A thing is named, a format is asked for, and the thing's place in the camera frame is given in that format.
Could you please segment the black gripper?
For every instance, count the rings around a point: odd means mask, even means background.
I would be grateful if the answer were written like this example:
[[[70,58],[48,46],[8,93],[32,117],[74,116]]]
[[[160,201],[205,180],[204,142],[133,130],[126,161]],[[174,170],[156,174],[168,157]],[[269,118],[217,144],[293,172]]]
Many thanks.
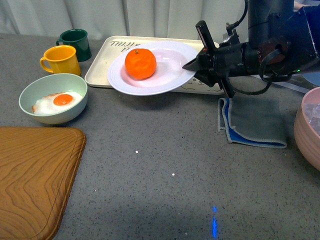
[[[196,71],[194,77],[209,87],[217,83],[232,98],[236,90],[229,78],[257,74],[260,68],[257,51],[247,42],[216,47],[205,21],[199,21],[195,27],[204,48],[182,68]]]

